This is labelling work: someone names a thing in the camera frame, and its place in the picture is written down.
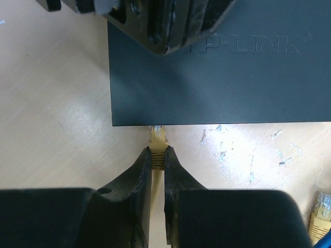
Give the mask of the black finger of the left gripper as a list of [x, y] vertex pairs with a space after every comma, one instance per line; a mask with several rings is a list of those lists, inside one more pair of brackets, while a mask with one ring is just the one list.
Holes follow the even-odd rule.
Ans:
[[48, 12], [62, 4], [79, 14], [106, 18], [123, 33], [156, 55], [166, 55], [211, 35], [234, 1], [209, 0], [37, 0]]

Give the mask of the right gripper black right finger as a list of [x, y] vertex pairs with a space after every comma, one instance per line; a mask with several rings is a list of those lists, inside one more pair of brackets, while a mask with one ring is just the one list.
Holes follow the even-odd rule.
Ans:
[[165, 227], [171, 247], [311, 247], [297, 204], [277, 190], [207, 189], [164, 155]]

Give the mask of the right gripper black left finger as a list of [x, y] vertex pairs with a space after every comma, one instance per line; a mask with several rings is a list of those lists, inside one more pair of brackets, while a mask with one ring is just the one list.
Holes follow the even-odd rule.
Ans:
[[1, 247], [148, 247], [152, 155], [103, 187], [1, 190]]

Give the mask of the black network switch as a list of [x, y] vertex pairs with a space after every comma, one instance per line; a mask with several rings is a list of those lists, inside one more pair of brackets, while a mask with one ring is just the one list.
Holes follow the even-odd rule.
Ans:
[[114, 126], [330, 121], [330, 1], [238, 1], [166, 56], [108, 35]]

